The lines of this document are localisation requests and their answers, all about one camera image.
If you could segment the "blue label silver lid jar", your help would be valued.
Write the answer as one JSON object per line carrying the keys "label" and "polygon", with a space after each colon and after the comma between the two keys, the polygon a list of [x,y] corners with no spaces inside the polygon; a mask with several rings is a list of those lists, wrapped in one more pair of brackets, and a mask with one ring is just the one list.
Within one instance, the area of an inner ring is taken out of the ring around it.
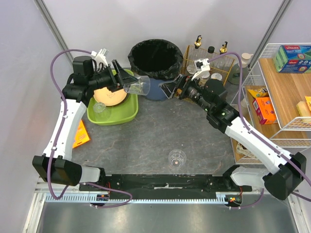
{"label": "blue label silver lid jar", "polygon": [[223,79],[223,77],[222,77],[222,75],[220,73],[213,73],[211,75],[211,78],[215,79],[215,80],[219,80],[219,81],[222,81],[222,79]]}

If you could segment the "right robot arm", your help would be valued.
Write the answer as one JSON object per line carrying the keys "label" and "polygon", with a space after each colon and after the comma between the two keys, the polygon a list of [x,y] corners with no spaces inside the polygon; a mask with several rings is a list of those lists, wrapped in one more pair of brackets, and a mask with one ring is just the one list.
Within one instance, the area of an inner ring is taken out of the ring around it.
{"label": "right robot arm", "polygon": [[230,178],[236,185],[260,187],[275,198],[285,200],[303,181],[311,182],[305,174],[306,157],[300,152],[290,153],[252,127],[226,102],[227,91],[221,81],[211,79],[200,87],[193,78],[180,75],[159,87],[169,99],[179,90],[179,99],[188,98],[200,106],[213,128],[241,143],[265,166],[264,169],[235,168]]}

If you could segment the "silver lid spice jar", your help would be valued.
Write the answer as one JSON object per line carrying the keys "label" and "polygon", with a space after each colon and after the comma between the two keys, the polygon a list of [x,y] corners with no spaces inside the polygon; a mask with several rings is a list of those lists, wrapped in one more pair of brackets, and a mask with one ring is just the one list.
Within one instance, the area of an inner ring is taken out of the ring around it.
{"label": "silver lid spice jar", "polygon": [[187,72],[188,72],[189,74],[193,75],[193,74],[196,72],[195,66],[188,65],[188,66],[187,66]]}

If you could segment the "glass oil bottle gold spout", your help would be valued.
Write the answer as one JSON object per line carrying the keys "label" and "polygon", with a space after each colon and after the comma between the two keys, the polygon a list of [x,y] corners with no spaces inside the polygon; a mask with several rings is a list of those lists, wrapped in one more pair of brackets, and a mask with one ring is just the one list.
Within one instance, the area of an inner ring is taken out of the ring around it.
{"label": "glass oil bottle gold spout", "polygon": [[[222,44],[222,47],[219,50],[220,55],[227,53],[227,45],[228,45],[227,41],[225,41],[224,44]],[[220,70],[223,70],[225,67],[225,63],[226,63],[226,57],[225,56],[219,58],[218,63],[217,63],[217,68]]]}

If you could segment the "clear glass cup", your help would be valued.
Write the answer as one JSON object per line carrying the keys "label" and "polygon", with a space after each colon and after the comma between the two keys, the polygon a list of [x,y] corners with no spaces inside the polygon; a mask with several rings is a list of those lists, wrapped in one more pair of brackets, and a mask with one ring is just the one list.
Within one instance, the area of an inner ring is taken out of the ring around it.
{"label": "clear glass cup", "polygon": [[146,96],[150,91],[150,78],[148,76],[135,76],[137,81],[127,84],[123,87],[124,91],[129,94]]}
{"label": "clear glass cup", "polygon": [[111,116],[111,108],[102,102],[97,102],[93,105],[93,113],[96,121],[107,121]]}
{"label": "clear glass cup", "polygon": [[172,150],[168,155],[169,164],[173,167],[181,167],[187,161],[187,156],[182,150]]}

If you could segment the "beige plate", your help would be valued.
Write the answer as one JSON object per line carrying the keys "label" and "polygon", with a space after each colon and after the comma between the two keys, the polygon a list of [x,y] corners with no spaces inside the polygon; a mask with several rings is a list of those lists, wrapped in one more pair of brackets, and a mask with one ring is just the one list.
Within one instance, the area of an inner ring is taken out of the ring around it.
{"label": "beige plate", "polygon": [[106,87],[94,91],[94,99],[103,103],[105,106],[115,106],[125,100],[127,93],[124,90],[116,92],[109,91]]}

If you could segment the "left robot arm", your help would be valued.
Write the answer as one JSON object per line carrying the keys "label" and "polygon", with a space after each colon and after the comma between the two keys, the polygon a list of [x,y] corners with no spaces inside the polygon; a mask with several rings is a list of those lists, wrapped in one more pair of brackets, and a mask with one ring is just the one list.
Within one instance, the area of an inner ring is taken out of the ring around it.
{"label": "left robot arm", "polygon": [[115,92],[137,83],[138,79],[113,60],[111,65],[94,68],[90,56],[75,57],[73,73],[61,91],[59,117],[51,139],[41,156],[34,156],[32,165],[47,183],[76,186],[79,183],[98,182],[104,169],[82,166],[72,162],[72,146],[82,116],[86,112],[94,90],[106,87]]}

